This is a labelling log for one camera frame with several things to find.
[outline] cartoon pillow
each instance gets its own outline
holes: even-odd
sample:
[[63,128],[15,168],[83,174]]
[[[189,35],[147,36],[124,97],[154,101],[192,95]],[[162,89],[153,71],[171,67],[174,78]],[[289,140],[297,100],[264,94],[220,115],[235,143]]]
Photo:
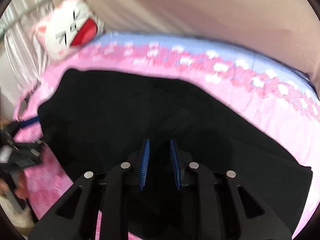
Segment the cartoon pillow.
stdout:
[[32,27],[52,60],[61,60],[102,34],[106,26],[84,0],[64,0]]

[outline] pink ear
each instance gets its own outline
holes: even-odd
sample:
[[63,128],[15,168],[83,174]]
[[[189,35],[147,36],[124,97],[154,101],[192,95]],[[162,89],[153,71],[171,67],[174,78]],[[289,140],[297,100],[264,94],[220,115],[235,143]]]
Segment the pink ear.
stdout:
[[47,29],[47,26],[40,26],[40,27],[38,27],[38,32],[40,32],[40,33],[45,33],[45,30]]

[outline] silver screw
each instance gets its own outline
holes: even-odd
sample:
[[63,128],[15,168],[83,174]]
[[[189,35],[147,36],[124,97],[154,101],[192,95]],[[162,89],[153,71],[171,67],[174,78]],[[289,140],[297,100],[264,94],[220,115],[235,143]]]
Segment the silver screw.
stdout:
[[229,178],[234,178],[236,176],[236,173],[234,171],[227,171],[227,176]]
[[189,163],[189,167],[192,169],[197,169],[197,168],[199,168],[199,163],[195,163],[195,162]]
[[130,168],[131,164],[128,163],[128,162],[124,162],[124,163],[121,163],[120,166],[121,166],[121,168],[123,168],[123,169],[128,169],[128,168]]
[[93,172],[92,171],[87,171],[85,174],[84,174],[84,177],[86,179],[90,179],[93,177]]

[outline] pink bed sheet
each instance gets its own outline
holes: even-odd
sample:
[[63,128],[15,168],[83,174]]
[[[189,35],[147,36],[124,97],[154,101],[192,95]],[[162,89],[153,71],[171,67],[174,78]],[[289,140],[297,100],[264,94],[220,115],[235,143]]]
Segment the pink bed sheet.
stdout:
[[[308,199],[295,237],[308,222],[320,200],[320,102],[312,100],[297,88],[266,72],[257,74],[245,63],[224,61],[217,55],[190,54],[183,49],[162,48],[159,44],[134,46],[92,44],[61,63],[48,68],[42,75],[41,86],[33,91],[28,108],[15,118],[28,119],[37,115],[38,107],[57,89],[64,72],[69,68],[81,71],[113,70],[143,76],[181,79],[190,82],[225,105],[285,147],[304,166],[311,166],[314,173]],[[170,59],[163,61],[163,55]],[[21,130],[19,141],[34,141],[42,135],[35,124]],[[72,185],[72,181],[49,148],[42,154],[43,164],[26,169],[30,203],[41,218],[59,197]],[[99,239],[100,219],[97,223]],[[129,239],[138,239],[129,234]]]

